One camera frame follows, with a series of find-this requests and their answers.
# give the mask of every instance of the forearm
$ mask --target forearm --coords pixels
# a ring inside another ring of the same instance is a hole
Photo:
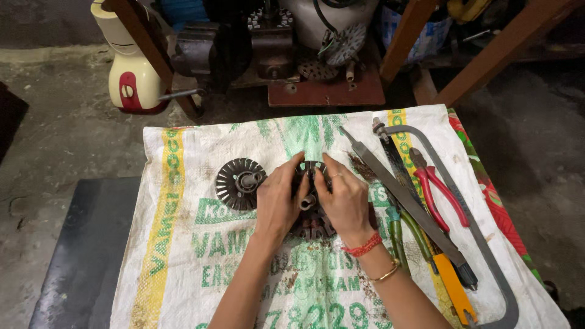
[[[375,246],[359,257],[358,261],[366,275],[372,279],[382,277],[395,266],[392,256],[383,244]],[[424,292],[400,269],[383,281],[375,283],[374,287],[395,328],[451,328]]]
[[[260,293],[268,277],[273,249],[252,235],[246,252],[223,294],[208,329],[252,328],[260,307]]]

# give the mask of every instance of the grinding disc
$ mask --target grinding disc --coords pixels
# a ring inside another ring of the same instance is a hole
[[[325,51],[327,64],[342,66],[357,55],[366,42],[367,26],[358,23],[346,27]]]
[[[339,74],[336,67],[321,63],[314,59],[299,59],[298,72],[308,80],[331,80]]]

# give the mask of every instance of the wire cutter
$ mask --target wire cutter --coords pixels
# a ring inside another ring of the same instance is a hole
[[[427,166],[426,160],[422,156],[421,152],[416,148],[410,148],[410,159],[412,160],[414,166],[417,170],[414,172],[414,176],[418,178],[421,182],[422,186],[422,193],[425,196],[426,204],[429,207],[429,211],[431,215],[439,225],[439,227],[445,232],[449,233],[449,226],[443,220],[443,217],[439,213],[435,205],[435,201],[433,200],[433,195],[431,194],[431,186],[429,185],[429,180],[433,182],[433,184],[443,193],[443,195],[449,200],[457,216],[459,216],[459,221],[463,227],[469,227],[469,222],[467,217],[465,216],[465,212],[463,208],[457,202],[457,198],[449,191],[449,189],[443,184],[443,182],[436,176],[435,174],[435,167]]]

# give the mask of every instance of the wrist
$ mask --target wrist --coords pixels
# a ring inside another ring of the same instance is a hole
[[[254,252],[259,256],[266,256],[271,258],[280,249],[283,244],[283,239],[276,237],[276,234],[262,234],[254,232],[250,237],[248,245],[250,245]]]
[[[345,243],[348,248],[353,249],[366,244],[372,235],[374,235],[374,233],[376,233],[376,231],[370,225],[368,225],[367,227],[356,232],[343,235],[340,234],[340,236],[341,240],[343,240],[343,243]]]

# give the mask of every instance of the red pliers handle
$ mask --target red pliers handle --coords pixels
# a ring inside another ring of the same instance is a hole
[[[424,168],[423,167],[417,168],[417,170],[414,172],[414,176],[416,176],[421,182],[422,193],[425,196],[426,204],[429,207],[429,211],[431,212],[431,215],[433,216],[433,218],[435,219],[437,224],[439,224],[439,227],[443,231],[448,233],[450,229],[447,223],[445,223],[445,221],[443,220],[443,217],[441,216],[439,210],[435,205],[435,200],[433,199],[433,195],[431,193],[431,186],[429,185],[429,180],[433,182],[433,184],[441,191],[441,193],[443,193],[447,200],[449,200],[451,206],[453,206],[455,212],[457,213],[457,216],[459,217],[461,225],[463,227],[469,227],[469,222],[467,220],[467,217],[465,216],[463,208],[461,207],[459,202],[457,202],[457,198],[453,195],[453,193],[451,193],[451,191],[449,191],[445,184],[443,184],[443,182],[436,176],[435,167],[427,166]]]

